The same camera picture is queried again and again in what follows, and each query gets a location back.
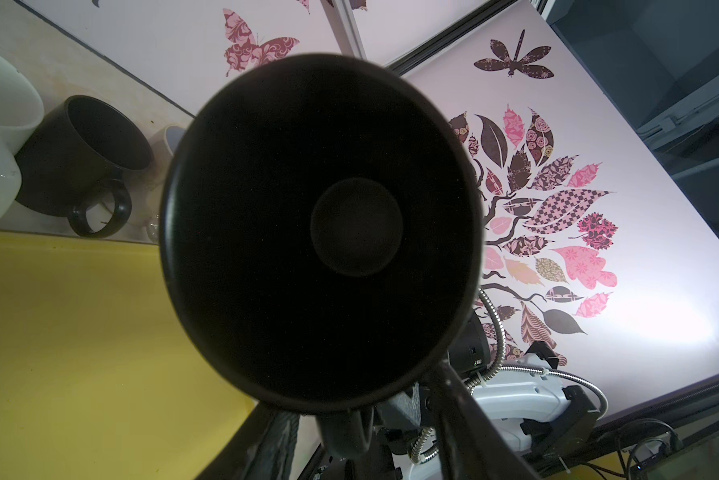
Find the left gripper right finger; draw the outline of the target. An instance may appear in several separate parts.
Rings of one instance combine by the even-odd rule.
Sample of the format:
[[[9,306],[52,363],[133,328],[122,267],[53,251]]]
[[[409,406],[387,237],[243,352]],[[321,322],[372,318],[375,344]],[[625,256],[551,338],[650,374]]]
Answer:
[[[505,444],[475,398],[441,361],[427,372],[433,419],[445,479],[521,480],[539,475]]]

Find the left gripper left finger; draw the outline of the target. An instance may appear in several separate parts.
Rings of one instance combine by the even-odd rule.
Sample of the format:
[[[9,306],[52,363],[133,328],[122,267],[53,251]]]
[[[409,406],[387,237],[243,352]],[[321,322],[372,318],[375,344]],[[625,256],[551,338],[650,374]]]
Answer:
[[[197,480],[290,477],[301,416],[258,404]]]

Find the black mug white base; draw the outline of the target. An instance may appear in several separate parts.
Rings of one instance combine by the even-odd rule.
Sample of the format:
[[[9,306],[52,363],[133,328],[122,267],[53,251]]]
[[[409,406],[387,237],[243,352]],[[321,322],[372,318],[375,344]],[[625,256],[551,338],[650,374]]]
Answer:
[[[445,356],[482,245],[473,167],[447,120],[347,56],[232,81],[164,189],[163,272],[191,342],[239,390],[315,416],[345,458],[369,448],[373,408]]]

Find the black ceramic mug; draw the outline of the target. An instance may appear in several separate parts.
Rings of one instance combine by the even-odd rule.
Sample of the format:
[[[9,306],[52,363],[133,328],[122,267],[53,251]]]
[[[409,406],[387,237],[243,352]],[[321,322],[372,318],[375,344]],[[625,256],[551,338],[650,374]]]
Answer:
[[[17,202],[66,218],[75,234],[107,238],[133,210],[127,173],[146,170],[151,146],[115,107],[75,95],[53,109],[16,155],[22,174]]]

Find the white ceramic mug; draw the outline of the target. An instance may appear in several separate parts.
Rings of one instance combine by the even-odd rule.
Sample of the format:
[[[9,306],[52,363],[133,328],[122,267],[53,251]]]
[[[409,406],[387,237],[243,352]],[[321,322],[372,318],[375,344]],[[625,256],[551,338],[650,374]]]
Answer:
[[[17,67],[0,56],[0,219],[22,186],[16,155],[44,116],[39,92]]]

